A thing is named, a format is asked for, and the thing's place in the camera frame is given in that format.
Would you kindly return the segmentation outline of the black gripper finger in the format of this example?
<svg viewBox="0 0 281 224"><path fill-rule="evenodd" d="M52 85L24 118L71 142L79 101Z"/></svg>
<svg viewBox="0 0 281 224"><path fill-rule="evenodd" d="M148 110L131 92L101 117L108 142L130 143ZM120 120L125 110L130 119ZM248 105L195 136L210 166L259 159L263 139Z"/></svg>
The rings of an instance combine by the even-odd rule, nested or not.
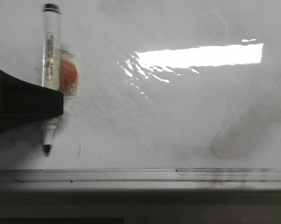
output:
<svg viewBox="0 0 281 224"><path fill-rule="evenodd" d="M0 70L0 134L61 115L61 92L22 81Z"/></svg>

